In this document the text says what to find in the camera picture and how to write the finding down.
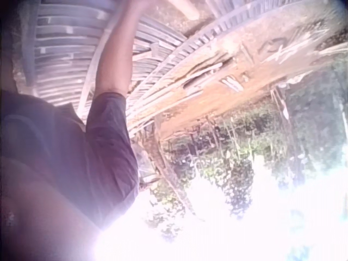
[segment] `shirt sleeve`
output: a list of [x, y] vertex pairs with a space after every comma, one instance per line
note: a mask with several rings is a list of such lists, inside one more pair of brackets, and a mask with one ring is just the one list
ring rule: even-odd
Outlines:
[[138, 166], [125, 111], [126, 99], [108, 92], [92, 102], [87, 119], [87, 169], [95, 199], [93, 218], [100, 227], [124, 214], [138, 194]]

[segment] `person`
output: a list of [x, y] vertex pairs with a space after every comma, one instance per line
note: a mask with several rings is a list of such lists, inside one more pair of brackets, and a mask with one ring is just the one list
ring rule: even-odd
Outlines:
[[1, 92], [4, 260], [94, 260], [100, 231], [134, 202], [126, 95], [136, 28], [152, 2], [125, 1], [100, 58], [85, 131], [69, 110]]

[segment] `dark clothing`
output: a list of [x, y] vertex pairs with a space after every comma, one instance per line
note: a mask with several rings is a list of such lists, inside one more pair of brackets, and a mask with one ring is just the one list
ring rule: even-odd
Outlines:
[[123, 96], [98, 96], [85, 132], [67, 107], [4, 91], [1, 101], [2, 156], [38, 172], [98, 227], [110, 225], [134, 202], [138, 167]]

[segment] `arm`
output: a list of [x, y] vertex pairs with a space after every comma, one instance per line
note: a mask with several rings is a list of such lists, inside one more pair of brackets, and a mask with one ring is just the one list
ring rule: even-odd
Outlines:
[[95, 96], [115, 92], [127, 96], [132, 78], [133, 42], [139, 19], [151, 0], [126, 0], [121, 17], [112, 31], [101, 55]]

